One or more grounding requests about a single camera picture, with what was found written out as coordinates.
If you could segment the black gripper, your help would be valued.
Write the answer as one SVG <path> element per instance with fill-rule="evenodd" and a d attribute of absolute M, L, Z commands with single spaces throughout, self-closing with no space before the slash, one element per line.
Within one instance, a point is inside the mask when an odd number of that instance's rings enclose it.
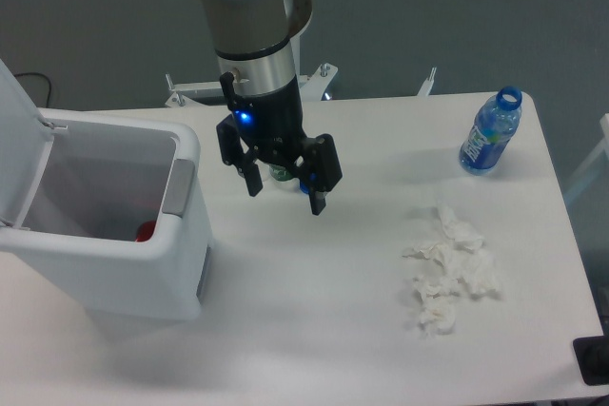
<path fill-rule="evenodd" d="M 305 134 L 297 81 L 254 96 L 236 92 L 230 71 L 221 75 L 220 84 L 230 111 L 216 127 L 222 161 L 236 167 L 251 197 L 263 189 L 259 161 L 285 167 L 314 189 L 308 192 L 310 208 L 319 216 L 326 207 L 325 192 L 335 187 L 343 173 L 332 136 Z"/>

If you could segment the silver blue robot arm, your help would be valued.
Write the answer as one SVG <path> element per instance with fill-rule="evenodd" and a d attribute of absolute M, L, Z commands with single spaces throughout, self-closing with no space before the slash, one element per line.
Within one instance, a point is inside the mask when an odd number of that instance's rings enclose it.
<path fill-rule="evenodd" d="M 299 76 L 290 40 L 310 10 L 285 0 L 201 0 L 221 71 L 229 115 L 217 127 L 221 157 L 245 179 L 250 196 L 263 188 L 258 162 L 284 168 L 306 186 L 313 214 L 342 178 L 331 135 L 303 129 Z"/>

